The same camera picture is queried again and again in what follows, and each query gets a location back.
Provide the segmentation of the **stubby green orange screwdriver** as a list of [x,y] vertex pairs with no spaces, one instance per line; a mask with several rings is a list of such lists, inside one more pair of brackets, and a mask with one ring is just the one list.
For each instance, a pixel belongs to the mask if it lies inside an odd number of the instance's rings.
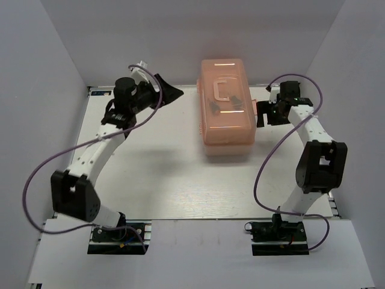
[[216,116],[220,113],[221,108],[215,101],[210,101],[209,107],[210,107],[211,112],[214,116]]

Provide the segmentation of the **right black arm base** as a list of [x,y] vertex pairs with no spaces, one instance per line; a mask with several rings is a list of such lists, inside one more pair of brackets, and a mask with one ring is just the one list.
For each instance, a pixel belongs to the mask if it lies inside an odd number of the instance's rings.
[[273,224],[273,222],[248,222],[244,229],[251,235],[253,256],[309,254],[303,222],[284,222],[281,225]]

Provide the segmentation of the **pink plastic toolbox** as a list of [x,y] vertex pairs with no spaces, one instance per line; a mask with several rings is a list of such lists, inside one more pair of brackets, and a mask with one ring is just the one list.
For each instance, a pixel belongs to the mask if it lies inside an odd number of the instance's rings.
[[[208,157],[247,157],[255,143],[256,113],[244,64],[238,58],[203,60],[197,80],[200,104],[200,135]],[[243,101],[236,110],[230,100]],[[209,107],[221,108],[214,116]]]

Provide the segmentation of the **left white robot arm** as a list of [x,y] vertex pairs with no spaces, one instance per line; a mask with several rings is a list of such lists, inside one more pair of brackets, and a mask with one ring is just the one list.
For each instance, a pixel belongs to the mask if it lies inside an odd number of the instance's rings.
[[52,205],[55,212],[106,227],[113,240],[126,236],[125,215],[102,205],[94,185],[100,172],[114,151],[127,139],[137,124],[136,115],[146,108],[157,109],[181,97],[183,91],[166,83],[160,75],[153,85],[142,79],[119,78],[115,82],[113,98],[96,134],[97,141],[88,144],[85,151],[65,171],[55,171],[51,176]]

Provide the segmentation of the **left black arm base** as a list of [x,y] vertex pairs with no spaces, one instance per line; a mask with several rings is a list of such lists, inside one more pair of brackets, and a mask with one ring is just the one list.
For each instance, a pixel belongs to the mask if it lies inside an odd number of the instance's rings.
[[130,229],[106,231],[93,228],[88,242],[89,255],[144,255],[152,233],[150,220],[126,221]]

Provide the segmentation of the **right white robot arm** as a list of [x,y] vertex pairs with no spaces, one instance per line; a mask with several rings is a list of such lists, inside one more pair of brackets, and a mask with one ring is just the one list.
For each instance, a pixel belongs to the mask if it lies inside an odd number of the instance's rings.
[[273,236],[285,240],[313,203],[342,182],[348,148],[335,141],[316,118],[316,108],[300,93],[298,81],[269,85],[269,99],[256,104],[257,127],[291,124],[304,146],[295,170],[296,186],[278,207],[281,219],[271,225]]

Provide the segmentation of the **stubby dark green screwdriver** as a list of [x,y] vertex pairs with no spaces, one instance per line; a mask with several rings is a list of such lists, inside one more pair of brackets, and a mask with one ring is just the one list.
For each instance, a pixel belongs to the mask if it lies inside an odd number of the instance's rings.
[[230,100],[231,100],[231,103],[233,105],[233,107],[236,109],[236,110],[241,110],[242,109],[242,106],[243,106],[243,101],[241,101],[239,98],[237,98],[236,96],[231,96],[230,97]]

